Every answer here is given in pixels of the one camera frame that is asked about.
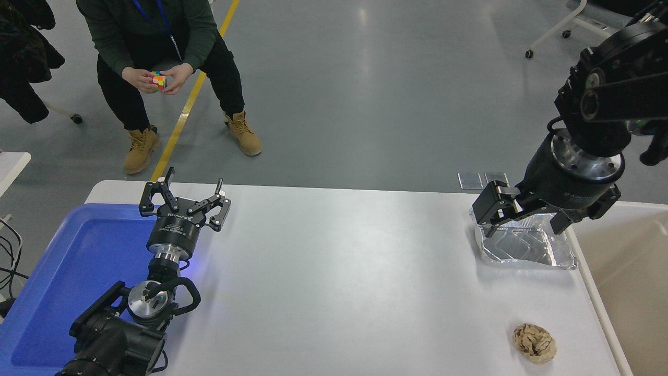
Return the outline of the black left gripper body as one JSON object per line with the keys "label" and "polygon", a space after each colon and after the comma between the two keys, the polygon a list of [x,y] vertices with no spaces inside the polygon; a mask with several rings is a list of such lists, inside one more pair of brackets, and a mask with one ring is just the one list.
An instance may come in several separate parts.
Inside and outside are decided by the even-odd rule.
{"label": "black left gripper body", "polygon": [[166,203],[158,207],[158,218],[146,243],[149,252],[157,255],[177,251],[180,260],[193,257],[201,227],[206,221],[203,212],[193,216],[188,214],[188,208],[195,204],[193,200],[178,200],[176,213]]}

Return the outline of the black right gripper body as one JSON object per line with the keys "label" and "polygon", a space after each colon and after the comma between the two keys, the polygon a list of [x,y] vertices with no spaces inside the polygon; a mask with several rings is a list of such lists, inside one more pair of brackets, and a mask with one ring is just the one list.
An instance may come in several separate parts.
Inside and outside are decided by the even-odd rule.
{"label": "black right gripper body", "polygon": [[548,135],[516,185],[520,207],[603,215],[615,203],[615,156],[595,156],[570,135]]}

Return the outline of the person's left hand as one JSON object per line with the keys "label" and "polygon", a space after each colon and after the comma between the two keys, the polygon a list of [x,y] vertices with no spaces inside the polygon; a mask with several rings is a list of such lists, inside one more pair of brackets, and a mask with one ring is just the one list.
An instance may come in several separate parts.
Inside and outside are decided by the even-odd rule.
{"label": "person's left hand", "polygon": [[194,73],[194,69],[189,63],[184,62],[170,69],[162,70],[161,73],[165,77],[171,77],[170,83],[163,88],[161,93],[163,95],[176,95]]}

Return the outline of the person's right hand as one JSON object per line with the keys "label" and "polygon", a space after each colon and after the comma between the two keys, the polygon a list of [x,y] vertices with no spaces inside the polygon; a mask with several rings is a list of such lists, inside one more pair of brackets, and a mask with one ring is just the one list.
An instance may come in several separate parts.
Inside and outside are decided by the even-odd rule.
{"label": "person's right hand", "polygon": [[121,77],[140,92],[155,93],[159,90],[157,84],[153,83],[153,73],[151,71],[125,67]]}

